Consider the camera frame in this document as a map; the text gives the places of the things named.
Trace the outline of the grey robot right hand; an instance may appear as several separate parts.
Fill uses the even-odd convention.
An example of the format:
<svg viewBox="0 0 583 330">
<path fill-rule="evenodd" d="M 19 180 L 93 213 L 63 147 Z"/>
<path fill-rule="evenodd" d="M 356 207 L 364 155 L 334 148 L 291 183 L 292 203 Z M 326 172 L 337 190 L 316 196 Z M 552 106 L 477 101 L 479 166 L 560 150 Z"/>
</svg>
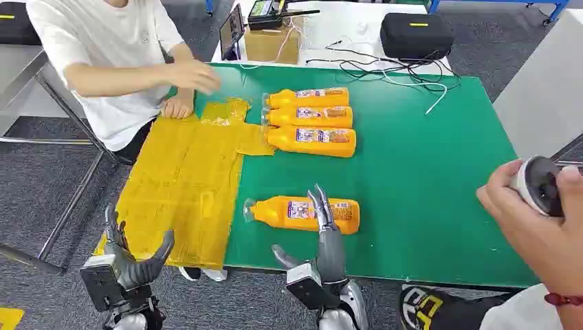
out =
<svg viewBox="0 0 583 330">
<path fill-rule="evenodd" d="M 318 246 L 316 257 L 311 261 L 300 262 L 278 245 L 271 246 L 274 258 L 287 271 L 291 283 L 309 279 L 316 284 L 331 285 L 345 280 L 345 253 L 342 235 L 333 220 L 333 213 L 324 190 L 315 184 L 307 191 L 312 201 L 318 222 Z"/>
</svg>

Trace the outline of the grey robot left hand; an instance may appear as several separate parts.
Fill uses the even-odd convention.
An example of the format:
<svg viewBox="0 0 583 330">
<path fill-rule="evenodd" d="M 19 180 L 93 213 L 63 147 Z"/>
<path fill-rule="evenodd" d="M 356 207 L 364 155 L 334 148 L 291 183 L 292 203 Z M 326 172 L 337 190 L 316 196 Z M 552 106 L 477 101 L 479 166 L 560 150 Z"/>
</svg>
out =
<svg viewBox="0 0 583 330">
<path fill-rule="evenodd" d="M 110 203 L 105 209 L 104 218 L 106 221 L 104 253 L 115 256 L 113 264 L 118 283 L 126 291 L 152 283 L 160 275 L 172 252 L 175 244 L 174 230 L 167 230 L 164 233 L 162 244 L 152 257 L 137 261 L 129 251 L 124 233 L 125 222 L 117 222 L 118 213 Z"/>
</svg>

